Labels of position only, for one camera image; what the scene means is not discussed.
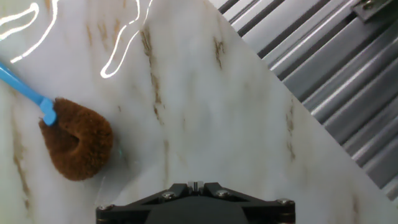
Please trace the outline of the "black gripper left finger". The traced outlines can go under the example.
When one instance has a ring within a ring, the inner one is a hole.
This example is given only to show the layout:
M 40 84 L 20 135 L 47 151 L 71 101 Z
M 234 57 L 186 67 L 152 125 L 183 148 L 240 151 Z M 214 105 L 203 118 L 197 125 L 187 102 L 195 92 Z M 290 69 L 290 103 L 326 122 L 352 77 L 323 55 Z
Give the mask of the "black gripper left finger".
M 169 189 L 127 205 L 101 205 L 96 208 L 96 224 L 146 223 L 153 209 L 192 196 L 194 190 L 194 182 L 173 184 Z

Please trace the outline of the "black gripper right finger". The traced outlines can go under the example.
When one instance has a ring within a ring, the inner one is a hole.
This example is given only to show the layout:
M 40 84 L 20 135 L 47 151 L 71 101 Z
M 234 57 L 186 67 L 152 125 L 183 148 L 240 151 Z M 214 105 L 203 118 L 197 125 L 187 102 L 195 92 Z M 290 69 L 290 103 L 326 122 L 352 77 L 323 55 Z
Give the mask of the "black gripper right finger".
M 247 194 L 222 187 L 217 182 L 197 182 L 196 195 L 212 199 L 207 207 L 214 205 L 223 212 L 242 218 L 241 223 L 294 223 L 295 202 L 287 198 L 265 201 Z

